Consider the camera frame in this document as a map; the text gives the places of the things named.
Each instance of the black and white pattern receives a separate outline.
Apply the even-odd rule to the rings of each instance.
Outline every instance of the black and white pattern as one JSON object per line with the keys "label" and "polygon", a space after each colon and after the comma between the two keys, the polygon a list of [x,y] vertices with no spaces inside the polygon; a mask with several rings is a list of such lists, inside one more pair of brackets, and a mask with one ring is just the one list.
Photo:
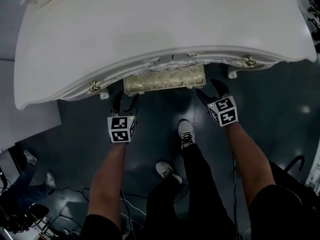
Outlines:
{"label": "black and white pattern", "polygon": [[112,118],[111,129],[126,129],[127,118],[126,117],[114,117]]}
{"label": "black and white pattern", "polygon": [[216,107],[218,108],[219,112],[233,108],[232,102],[229,98],[219,100],[215,104],[216,104]]}
{"label": "black and white pattern", "polygon": [[234,109],[230,110],[228,112],[220,114],[220,117],[222,125],[231,123],[233,121],[236,121],[236,111]]}
{"label": "black and white pattern", "polygon": [[132,135],[134,135],[135,130],[136,130],[136,123],[135,123],[135,120],[133,120],[130,127],[130,138],[132,138]]}
{"label": "black and white pattern", "polygon": [[112,131],[113,142],[127,142],[129,140],[127,131]]}
{"label": "black and white pattern", "polygon": [[219,119],[216,112],[214,112],[210,107],[209,107],[209,111],[210,111],[211,117],[219,124]]}

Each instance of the shoe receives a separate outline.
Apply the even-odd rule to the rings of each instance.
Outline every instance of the shoe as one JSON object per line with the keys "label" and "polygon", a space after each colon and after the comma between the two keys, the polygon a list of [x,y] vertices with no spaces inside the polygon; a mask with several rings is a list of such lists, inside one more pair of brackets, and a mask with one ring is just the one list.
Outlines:
{"label": "shoe", "polygon": [[182,183],[182,178],[179,175],[174,174],[172,167],[167,162],[159,161],[156,163],[155,168],[162,178],[166,179],[168,177],[174,177],[180,184]]}
{"label": "shoe", "polygon": [[186,120],[181,119],[178,124],[178,133],[181,139],[181,149],[195,144],[195,131],[192,124]]}
{"label": "shoe", "polygon": [[45,181],[45,184],[47,184],[51,189],[55,189],[56,188],[56,182],[55,182],[55,178],[54,176],[52,175],[51,172],[47,172],[46,173],[46,181]]}
{"label": "shoe", "polygon": [[23,151],[23,153],[25,155],[27,162],[35,166],[36,163],[38,162],[38,159],[27,150]]}

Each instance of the person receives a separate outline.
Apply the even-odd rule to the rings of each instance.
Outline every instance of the person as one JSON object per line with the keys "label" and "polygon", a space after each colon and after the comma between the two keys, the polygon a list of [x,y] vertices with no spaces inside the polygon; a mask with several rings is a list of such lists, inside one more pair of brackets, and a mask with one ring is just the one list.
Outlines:
{"label": "person", "polygon": [[[276,185],[268,159],[239,122],[224,127],[243,182],[251,221],[252,239],[299,239],[305,229],[299,198]],[[236,239],[237,229],[228,217],[211,169],[196,144],[192,124],[178,124],[190,199],[185,223],[178,220],[173,202],[182,178],[166,162],[156,164],[162,183],[149,194],[146,205],[147,239]],[[112,143],[90,189],[88,215],[81,239],[120,240],[120,192],[126,143]]]}
{"label": "person", "polygon": [[36,172],[38,159],[26,150],[23,153],[27,161],[25,169],[0,196],[0,210],[7,215],[23,215],[32,204],[49,196],[56,188],[51,172],[47,172],[43,184],[29,186]]}

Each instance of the forearm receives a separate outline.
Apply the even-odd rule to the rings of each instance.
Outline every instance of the forearm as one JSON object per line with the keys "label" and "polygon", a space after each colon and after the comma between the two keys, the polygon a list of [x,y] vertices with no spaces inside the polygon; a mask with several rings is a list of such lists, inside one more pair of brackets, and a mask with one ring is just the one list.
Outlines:
{"label": "forearm", "polygon": [[120,192],[126,156],[126,143],[112,143],[110,151],[95,173],[90,187],[88,214],[113,221],[120,228]]}
{"label": "forearm", "polygon": [[260,190],[275,184],[271,167],[265,154],[238,122],[225,126],[225,131],[242,178],[249,207]]}

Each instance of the black pants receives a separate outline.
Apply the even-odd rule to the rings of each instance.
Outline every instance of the black pants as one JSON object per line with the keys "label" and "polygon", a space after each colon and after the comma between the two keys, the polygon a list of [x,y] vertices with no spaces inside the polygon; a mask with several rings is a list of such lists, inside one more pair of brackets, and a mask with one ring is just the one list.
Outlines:
{"label": "black pants", "polygon": [[181,186],[167,178],[156,186],[146,204],[146,231],[150,240],[236,239],[236,227],[228,217],[211,170],[196,144],[182,150],[190,202],[187,221],[180,223],[173,202]]}

